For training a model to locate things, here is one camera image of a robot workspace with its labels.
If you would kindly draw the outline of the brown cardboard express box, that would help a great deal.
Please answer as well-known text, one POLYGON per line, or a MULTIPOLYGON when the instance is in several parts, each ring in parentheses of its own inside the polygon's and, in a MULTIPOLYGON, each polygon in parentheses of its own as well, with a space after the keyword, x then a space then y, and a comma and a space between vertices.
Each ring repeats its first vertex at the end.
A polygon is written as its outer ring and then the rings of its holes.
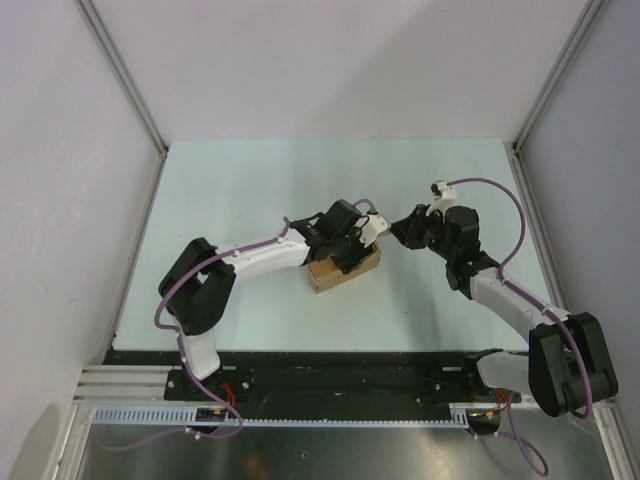
POLYGON ((360 267, 344 274, 331 258, 308 265, 308 278, 314 293, 321 294, 342 284, 352 281, 378 267, 382 249, 378 241, 373 243, 373 253, 363 261, 360 267))

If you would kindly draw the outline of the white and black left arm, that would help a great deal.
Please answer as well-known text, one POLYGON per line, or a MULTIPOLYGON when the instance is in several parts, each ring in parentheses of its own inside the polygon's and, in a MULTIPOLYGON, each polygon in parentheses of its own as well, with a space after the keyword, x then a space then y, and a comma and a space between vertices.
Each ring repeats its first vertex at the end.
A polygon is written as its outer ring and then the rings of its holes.
POLYGON ((325 212, 291 221, 260 240, 214 246, 205 238, 188 243, 158 286, 155 327, 174 333, 189 371, 186 387, 197 398, 214 397, 221 387, 221 359, 215 327, 241 283, 267 273, 331 260, 349 275, 376 252, 390 224, 369 200, 335 201, 325 212))

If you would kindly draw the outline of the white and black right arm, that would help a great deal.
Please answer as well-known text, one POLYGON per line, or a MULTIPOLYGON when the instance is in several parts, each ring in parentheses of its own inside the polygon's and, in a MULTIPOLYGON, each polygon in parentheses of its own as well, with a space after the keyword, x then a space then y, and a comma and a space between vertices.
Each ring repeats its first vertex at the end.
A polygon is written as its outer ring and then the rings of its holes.
POLYGON ((530 395, 544 413, 585 414, 615 397, 619 383, 601 325, 588 312, 572 314, 549 305, 499 274, 499 264, 483 251, 477 212, 454 206, 445 213, 419 204, 391 226, 410 250, 429 249, 445 262, 452 290, 487 308, 528 345, 526 353, 493 348, 466 358, 463 393, 484 401, 496 389, 530 395))

